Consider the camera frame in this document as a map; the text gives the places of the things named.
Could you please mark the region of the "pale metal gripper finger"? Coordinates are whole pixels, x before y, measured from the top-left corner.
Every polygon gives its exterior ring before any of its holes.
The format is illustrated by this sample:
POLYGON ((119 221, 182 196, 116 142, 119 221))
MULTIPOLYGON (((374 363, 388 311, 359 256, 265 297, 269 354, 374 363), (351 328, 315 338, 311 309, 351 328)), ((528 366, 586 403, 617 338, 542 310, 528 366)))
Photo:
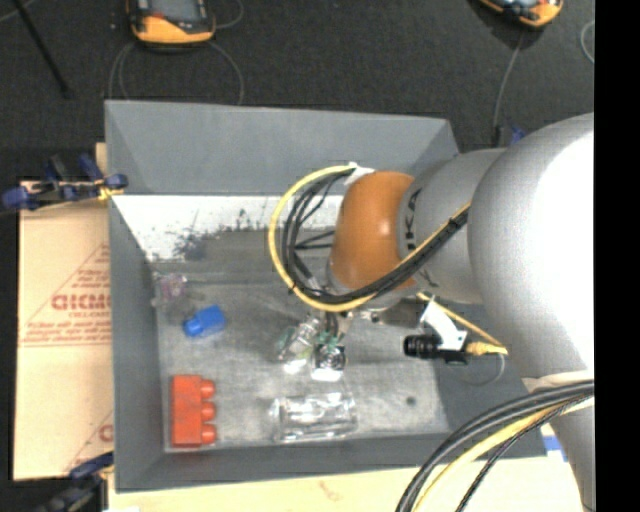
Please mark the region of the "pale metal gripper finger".
POLYGON ((343 346, 316 345, 311 358, 311 379, 319 382, 338 382, 343 376, 346 362, 343 346))
POLYGON ((320 327, 320 319, 311 315, 285 329, 277 344, 277 359, 286 373, 298 373, 308 363, 320 327))

